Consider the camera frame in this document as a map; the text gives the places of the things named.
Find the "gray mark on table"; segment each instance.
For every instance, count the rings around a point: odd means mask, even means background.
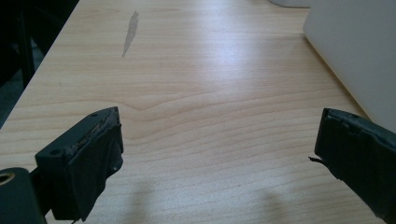
[[[125,44],[124,44],[124,52],[122,53],[122,58],[125,57],[126,51],[128,51],[129,46],[131,46],[132,40],[134,40],[134,35],[136,34],[136,29],[137,29],[137,23],[139,22],[139,13],[134,12],[134,15],[132,15],[131,20],[129,21],[129,28],[128,28],[128,34],[126,35],[125,38]]]

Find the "light wood tabletop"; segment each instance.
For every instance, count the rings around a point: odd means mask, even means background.
[[[124,164],[87,223],[383,223],[308,159],[323,107],[363,112],[305,39],[307,13],[81,0],[0,131],[0,169],[32,171],[40,149],[118,106]]]

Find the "dark floor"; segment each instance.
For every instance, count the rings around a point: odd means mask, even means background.
[[[43,61],[43,54],[38,49],[37,45],[32,41],[33,57],[35,60],[35,69]],[[4,85],[0,86],[0,129],[7,120],[9,113],[11,113],[15,104],[20,99],[23,93],[23,83],[21,69]]]

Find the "wood grain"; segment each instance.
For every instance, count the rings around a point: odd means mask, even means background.
[[[0,131],[0,168],[33,170],[37,151],[116,105],[124,164],[87,223],[382,223],[308,159],[323,107],[362,112],[306,41],[307,12],[81,0]]]

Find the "white object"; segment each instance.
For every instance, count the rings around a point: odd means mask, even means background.
[[[370,119],[396,133],[396,1],[316,0],[304,32]]]
[[[311,7],[314,0],[269,0],[282,7]]]

